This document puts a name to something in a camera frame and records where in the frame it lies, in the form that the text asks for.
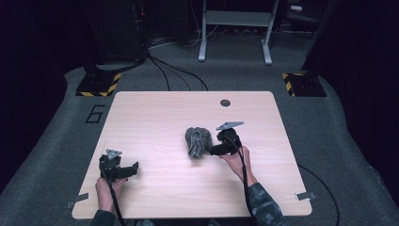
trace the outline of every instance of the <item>crumpled cloth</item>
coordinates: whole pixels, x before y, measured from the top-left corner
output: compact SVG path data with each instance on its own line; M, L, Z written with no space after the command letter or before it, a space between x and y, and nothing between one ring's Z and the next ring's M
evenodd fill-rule
M201 157L201 155L212 147L211 133L205 128L188 128L185 131L185 141L188 145L188 156Z

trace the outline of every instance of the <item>black wall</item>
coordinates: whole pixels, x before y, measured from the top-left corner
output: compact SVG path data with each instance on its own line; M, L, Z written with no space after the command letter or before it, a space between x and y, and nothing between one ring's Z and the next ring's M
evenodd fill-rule
M57 1L0 4L0 191L21 166L61 104L64 74L80 66Z
M329 1L304 64L336 90L366 160L399 205L399 20L392 1Z

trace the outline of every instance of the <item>white stand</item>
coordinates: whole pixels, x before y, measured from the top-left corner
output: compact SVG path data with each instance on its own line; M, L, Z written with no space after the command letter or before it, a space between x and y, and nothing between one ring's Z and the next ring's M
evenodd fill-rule
M272 64L268 42L272 32L273 23L276 17L279 0L275 0L271 12L240 12L240 11L216 11L206 9L206 0L203 0L202 11L202 41L199 49L199 61L205 61L206 54L206 25L244 25L244 26L264 26L267 27L266 35L262 40L264 62L266 65Z

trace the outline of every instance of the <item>light wood surface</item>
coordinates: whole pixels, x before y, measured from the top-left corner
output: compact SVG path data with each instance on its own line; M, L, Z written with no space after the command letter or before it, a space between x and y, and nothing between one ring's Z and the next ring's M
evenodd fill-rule
M231 101L228 107L220 101ZM219 144L216 128L225 121L250 150L252 170L285 216L311 213L295 157L267 91L124 91L116 94L79 194L74 218L92 218L97 210L99 158L106 149L121 151L120 165L139 162L138 175L127 181L119 204L124 218L228 218L249 216L243 185L227 163L205 155L190 160L186 129L202 127Z

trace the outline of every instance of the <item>sleeve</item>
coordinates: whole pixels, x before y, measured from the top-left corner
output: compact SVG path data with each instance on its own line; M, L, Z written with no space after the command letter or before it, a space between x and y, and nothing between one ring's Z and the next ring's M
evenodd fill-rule
M90 226L112 226L114 225L115 215L104 210L97 210L96 215L90 222Z
M258 226L289 226L290 223L282 215L279 205L266 192L263 186L255 183L248 188L249 202L252 214L255 216Z

